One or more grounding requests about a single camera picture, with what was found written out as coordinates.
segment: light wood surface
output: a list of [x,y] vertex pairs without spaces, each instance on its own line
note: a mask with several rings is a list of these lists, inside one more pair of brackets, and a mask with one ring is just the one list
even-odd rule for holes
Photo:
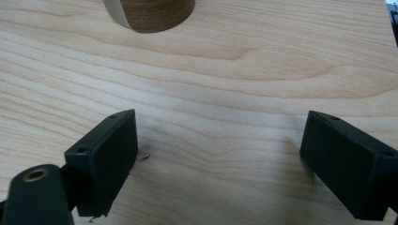
[[1,0],[0,197],[135,109],[150,158],[77,224],[392,224],[353,219],[299,147],[316,110],[398,148],[397,68],[383,1],[197,0],[143,35],[100,0]]

